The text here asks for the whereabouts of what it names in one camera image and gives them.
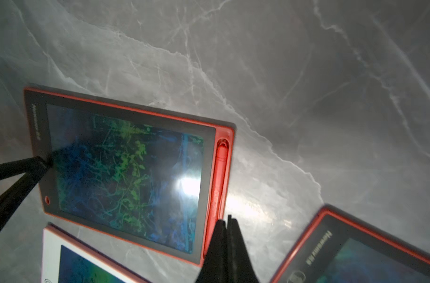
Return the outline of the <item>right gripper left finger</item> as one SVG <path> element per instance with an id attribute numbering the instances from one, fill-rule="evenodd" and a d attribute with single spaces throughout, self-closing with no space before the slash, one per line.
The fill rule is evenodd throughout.
<path id="1" fill-rule="evenodd" d="M 227 282 L 227 229 L 224 220 L 218 220 L 196 283 Z"/>

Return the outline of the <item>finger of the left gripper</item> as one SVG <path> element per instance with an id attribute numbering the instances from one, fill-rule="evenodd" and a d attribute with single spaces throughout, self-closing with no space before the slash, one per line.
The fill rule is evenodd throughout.
<path id="1" fill-rule="evenodd" d="M 35 183 L 24 173 L 20 175 L 20 179 L 0 195 L 0 232 L 31 190 L 39 183 Z"/>
<path id="2" fill-rule="evenodd" d="M 0 180 L 25 174 L 38 183 L 49 170 L 49 164 L 40 156 L 0 164 Z"/>

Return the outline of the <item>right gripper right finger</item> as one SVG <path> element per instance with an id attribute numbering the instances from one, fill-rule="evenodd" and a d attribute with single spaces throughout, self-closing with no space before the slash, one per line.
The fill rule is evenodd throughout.
<path id="1" fill-rule="evenodd" d="M 227 222 L 227 269 L 229 283 L 258 283 L 238 220 Z"/>

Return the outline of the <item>red stylus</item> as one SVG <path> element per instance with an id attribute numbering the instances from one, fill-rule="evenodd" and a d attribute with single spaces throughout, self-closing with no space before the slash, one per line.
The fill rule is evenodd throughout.
<path id="1" fill-rule="evenodd" d="M 211 187 L 211 206 L 207 225 L 206 248 L 210 245 L 210 240 L 218 220 L 218 205 L 224 187 L 225 169 L 229 154 L 229 143 L 227 140 L 220 140 L 217 146 L 216 160 L 213 171 L 213 184 Z"/>

